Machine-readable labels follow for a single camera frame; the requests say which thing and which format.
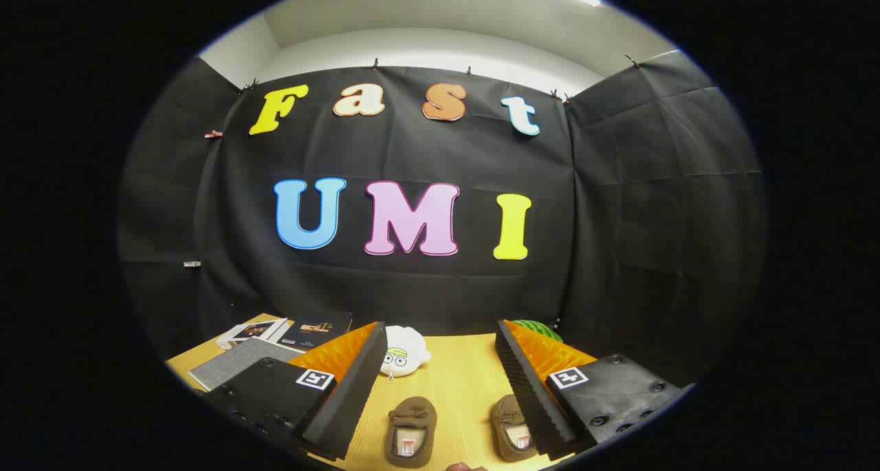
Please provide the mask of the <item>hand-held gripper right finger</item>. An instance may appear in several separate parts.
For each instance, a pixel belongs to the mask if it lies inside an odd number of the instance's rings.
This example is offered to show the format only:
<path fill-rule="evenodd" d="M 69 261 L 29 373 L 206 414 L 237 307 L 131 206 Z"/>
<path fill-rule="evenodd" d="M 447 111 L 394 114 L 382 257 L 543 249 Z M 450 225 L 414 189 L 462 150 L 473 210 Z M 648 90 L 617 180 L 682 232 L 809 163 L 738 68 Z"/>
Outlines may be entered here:
<path fill-rule="evenodd" d="M 494 348 L 537 452 L 553 461 L 611 447 L 688 394 L 628 355 L 594 358 L 508 320 Z"/>

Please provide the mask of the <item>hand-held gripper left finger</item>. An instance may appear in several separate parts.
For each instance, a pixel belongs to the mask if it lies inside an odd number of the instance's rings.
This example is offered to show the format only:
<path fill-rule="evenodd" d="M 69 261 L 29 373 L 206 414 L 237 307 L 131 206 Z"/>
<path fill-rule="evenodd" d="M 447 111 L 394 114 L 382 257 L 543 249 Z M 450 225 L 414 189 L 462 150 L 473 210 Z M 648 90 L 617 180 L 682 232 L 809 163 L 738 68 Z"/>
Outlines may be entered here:
<path fill-rule="evenodd" d="M 343 459 L 386 347 L 386 324 L 372 322 L 289 361 L 261 356 L 206 402 L 286 452 Z"/>

